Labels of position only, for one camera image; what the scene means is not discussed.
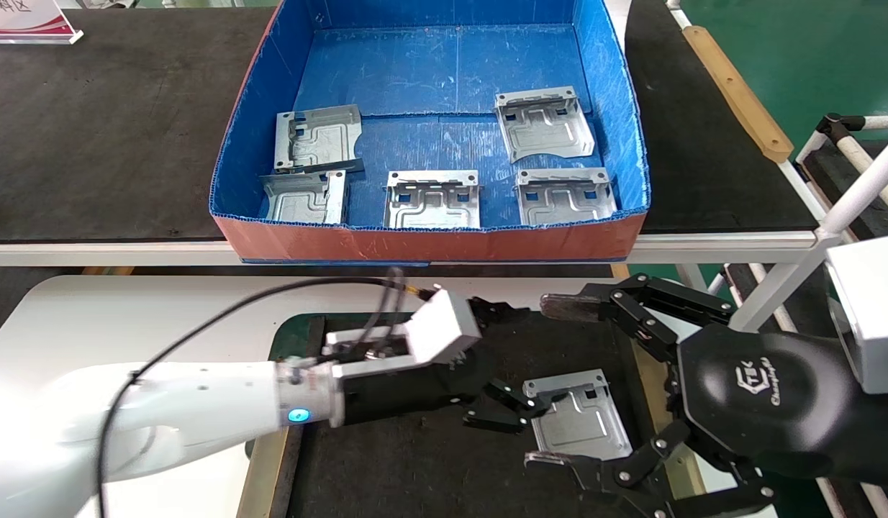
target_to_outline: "cardboard box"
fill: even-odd
[[[579,95],[593,155],[509,163],[496,95],[557,86]],[[264,219],[276,115],[343,104],[361,110],[365,163],[348,174],[345,223]],[[614,215],[520,225],[518,171],[596,166]],[[382,227],[387,175],[408,170],[477,170],[481,229]],[[632,249],[650,197],[635,93],[601,0],[285,0],[230,117],[210,211],[247,262],[612,261]]]

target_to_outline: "sheet metal part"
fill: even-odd
[[[601,368],[524,381],[527,397],[562,393],[566,397],[553,403],[545,416],[533,420],[540,450],[602,460],[633,452]]]
[[[588,157],[594,135],[572,86],[496,95],[496,114],[511,163],[545,153]]]
[[[260,176],[268,219],[338,225],[345,216],[345,171]]]
[[[279,173],[364,171],[364,162],[355,157],[359,137],[361,112],[356,104],[277,114],[274,170]]]
[[[616,210],[605,168],[526,168],[516,184],[522,225],[604,219]]]
[[[384,226],[394,229],[478,229],[479,173],[389,171]]]

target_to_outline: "sign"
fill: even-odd
[[[74,30],[55,0],[0,0],[0,43],[67,43]]]

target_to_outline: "blue indicator light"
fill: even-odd
[[[287,419],[289,419],[292,423],[302,423],[303,421],[309,419],[309,410],[293,409],[290,412],[287,412]]]

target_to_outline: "robotic arm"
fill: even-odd
[[[527,309],[438,289],[411,320],[394,329],[376,327],[363,342],[362,329],[329,334],[320,358],[159,363],[128,389],[113,420],[107,478],[176,468],[281,427],[320,420],[338,427],[448,404],[467,408],[468,426],[520,432],[549,403],[518,397],[520,391],[494,380],[494,362],[471,345],[481,338],[481,328],[526,314]],[[357,350],[387,339],[398,354]],[[141,366],[73,371],[43,391],[32,413],[0,427],[6,432],[0,437],[1,517],[76,515],[94,493],[109,395]],[[484,394],[509,412],[476,412],[474,404]]]

